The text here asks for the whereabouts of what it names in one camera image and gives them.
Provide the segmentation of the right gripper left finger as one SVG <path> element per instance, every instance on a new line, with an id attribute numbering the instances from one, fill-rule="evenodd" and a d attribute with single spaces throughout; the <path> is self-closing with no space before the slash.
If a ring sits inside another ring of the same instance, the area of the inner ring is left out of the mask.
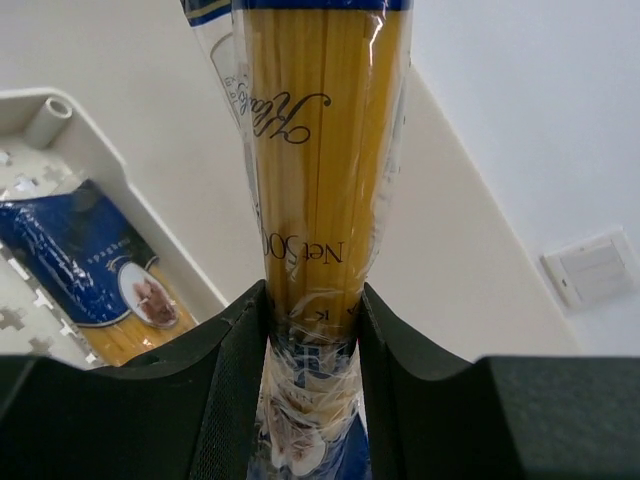
<path id="1" fill-rule="evenodd" d="M 121 367 L 1 359 L 5 479 L 242 479 L 267 341 L 263 282 Z"/>

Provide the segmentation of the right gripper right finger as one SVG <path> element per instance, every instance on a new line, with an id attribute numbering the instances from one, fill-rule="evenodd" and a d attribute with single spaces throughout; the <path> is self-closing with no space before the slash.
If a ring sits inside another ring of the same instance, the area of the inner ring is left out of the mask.
<path id="1" fill-rule="evenodd" d="M 469 362 L 371 288 L 359 349 L 377 479 L 635 479 L 634 357 L 485 356 Z"/>

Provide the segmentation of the spaghetti bag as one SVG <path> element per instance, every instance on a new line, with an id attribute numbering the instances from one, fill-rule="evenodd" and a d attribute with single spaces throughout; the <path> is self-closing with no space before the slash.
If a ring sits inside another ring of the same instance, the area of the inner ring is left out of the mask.
<path id="1" fill-rule="evenodd" d="M 197 325 L 159 256 L 91 180 L 2 202 L 1 239 L 110 365 Z"/>
<path id="2" fill-rule="evenodd" d="M 357 318 L 398 171 L 409 1 L 186 1 L 241 131 L 270 303 L 250 479 L 367 479 Z"/>

